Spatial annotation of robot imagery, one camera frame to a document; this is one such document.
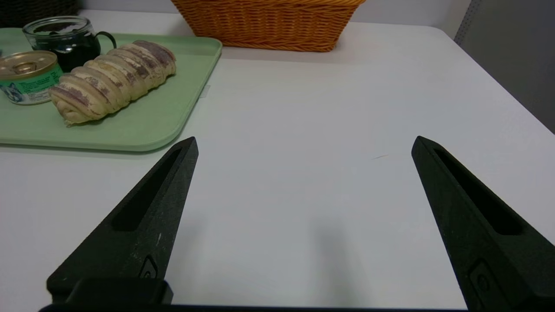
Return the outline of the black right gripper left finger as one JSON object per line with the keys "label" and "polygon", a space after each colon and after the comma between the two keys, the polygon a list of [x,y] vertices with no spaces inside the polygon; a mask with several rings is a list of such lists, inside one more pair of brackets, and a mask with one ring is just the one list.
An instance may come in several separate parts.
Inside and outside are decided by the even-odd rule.
{"label": "black right gripper left finger", "polygon": [[54,304],[170,304],[165,281],[199,155],[174,144],[47,279]]}

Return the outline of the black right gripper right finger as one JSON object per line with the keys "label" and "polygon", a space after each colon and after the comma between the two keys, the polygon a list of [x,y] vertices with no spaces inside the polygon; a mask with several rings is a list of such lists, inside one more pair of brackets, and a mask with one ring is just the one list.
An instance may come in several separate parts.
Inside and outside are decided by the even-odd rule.
{"label": "black right gripper right finger", "polygon": [[468,310],[552,312],[554,245],[437,142],[411,156]]}

